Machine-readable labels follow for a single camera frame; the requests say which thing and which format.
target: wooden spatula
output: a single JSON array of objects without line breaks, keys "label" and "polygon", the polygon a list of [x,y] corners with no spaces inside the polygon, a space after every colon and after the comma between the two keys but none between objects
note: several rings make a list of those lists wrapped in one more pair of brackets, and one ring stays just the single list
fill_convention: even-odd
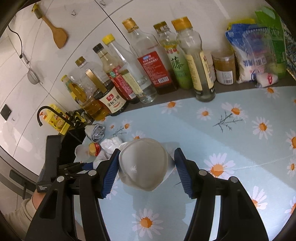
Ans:
[{"label": "wooden spatula", "polygon": [[36,14],[36,17],[38,19],[42,18],[42,20],[50,27],[50,29],[52,30],[52,35],[54,37],[54,42],[57,45],[57,47],[61,49],[66,44],[68,39],[68,34],[66,33],[66,31],[62,28],[55,27],[51,23],[51,21],[45,15],[42,14],[38,4],[34,4],[32,12]]}]

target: glass bottle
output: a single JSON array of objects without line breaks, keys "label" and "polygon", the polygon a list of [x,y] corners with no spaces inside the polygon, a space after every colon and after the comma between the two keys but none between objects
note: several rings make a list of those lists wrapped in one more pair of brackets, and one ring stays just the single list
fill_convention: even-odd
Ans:
[{"label": "glass bottle", "polygon": [[109,114],[108,110],[94,99],[91,92],[87,93],[77,80],[72,80],[67,75],[61,79],[74,100],[96,121],[104,119]]},{"label": "glass bottle", "polygon": [[158,94],[178,89],[174,70],[168,56],[153,34],[143,33],[132,18],[122,22],[131,36],[131,51],[138,57]]},{"label": "glass bottle", "polygon": [[112,56],[117,56],[124,63],[119,73],[133,89],[140,101],[143,104],[154,101],[157,92],[150,79],[145,76],[145,72],[136,57],[117,43],[112,34],[105,36],[103,42],[109,47]]},{"label": "glass bottle", "polygon": [[190,70],[183,50],[178,46],[176,34],[170,31],[165,21],[155,24],[154,29],[159,35],[159,43],[165,48],[174,69],[179,86],[184,90],[192,88]]},{"label": "glass bottle", "polygon": [[80,79],[84,88],[94,89],[93,97],[106,107],[111,116],[119,115],[126,109],[128,102],[117,91],[113,82],[98,64],[86,62],[83,57],[80,57],[75,63],[82,75]]},{"label": "glass bottle", "polygon": [[185,52],[196,98],[202,102],[213,100],[216,95],[214,82],[211,80],[210,68],[202,50],[199,33],[193,30],[187,17],[175,19],[172,24],[177,31],[177,42]]},{"label": "glass bottle", "polygon": [[139,98],[135,95],[132,88],[127,84],[127,82],[119,73],[119,70],[124,65],[123,61],[119,58],[111,56],[100,43],[96,45],[93,50],[100,57],[103,63],[103,70],[119,89],[119,91],[131,104],[138,103]]}]

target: gold bottle cap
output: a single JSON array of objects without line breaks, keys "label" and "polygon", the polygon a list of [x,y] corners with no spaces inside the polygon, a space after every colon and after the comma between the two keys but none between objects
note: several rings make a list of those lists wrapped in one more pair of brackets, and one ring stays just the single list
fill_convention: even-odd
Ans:
[{"label": "gold bottle cap", "polygon": [[62,78],[61,78],[61,81],[63,82],[65,78],[67,78],[68,75],[64,75]]},{"label": "gold bottle cap", "polygon": [[114,38],[114,36],[112,34],[108,34],[102,39],[103,43],[106,44],[106,45],[113,42],[114,40],[115,40],[115,38]]},{"label": "gold bottle cap", "polygon": [[81,56],[79,59],[77,59],[77,60],[75,61],[75,64],[79,67],[79,66],[82,65],[85,61],[86,61],[85,58]]},{"label": "gold bottle cap", "polygon": [[187,17],[178,18],[172,21],[172,24],[176,31],[192,28],[191,22]]},{"label": "gold bottle cap", "polygon": [[122,21],[122,24],[126,28],[126,30],[130,33],[134,31],[135,29],[138,29],[139,27],[137,26],[136,22],[132,18],[128,18],[124,21]]},{"label": "gold bottle cap", "polygon": [[158,34],[166,29],[170,29],[165,21],[157,23],[153,27]]}]

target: black faucet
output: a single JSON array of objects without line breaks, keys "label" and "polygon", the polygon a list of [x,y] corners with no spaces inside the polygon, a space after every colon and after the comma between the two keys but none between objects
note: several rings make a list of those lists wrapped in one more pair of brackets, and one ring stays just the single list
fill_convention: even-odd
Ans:
[{"label": "black faucet", "polygon": [[59,116],[60,118],[62,118],[66,123],[68,123],[71,127],[74,127],[74,124],[66,119],[65,117],[63,117],[63,114],[61,113],[58,113],[57,111],[55,111],[53,108],[51,108],[50,106],[42,106],[38,111],[37,111],[37,121],[39,123],[40,126],[43,126],[41,120],[40,120],[40,112],[43,110],[43,109],[49,109],[51,110],[53,113],[55,113],[57,116]]}]

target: sauce jar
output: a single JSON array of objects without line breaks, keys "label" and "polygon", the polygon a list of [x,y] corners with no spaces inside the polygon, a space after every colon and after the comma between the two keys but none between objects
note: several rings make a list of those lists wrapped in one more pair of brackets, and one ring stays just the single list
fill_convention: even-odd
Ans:
[{"label": "sauce jar", "polygon": [[234,53],[230,50],[212,52],[217,81],[223,85],[236,82]]}]

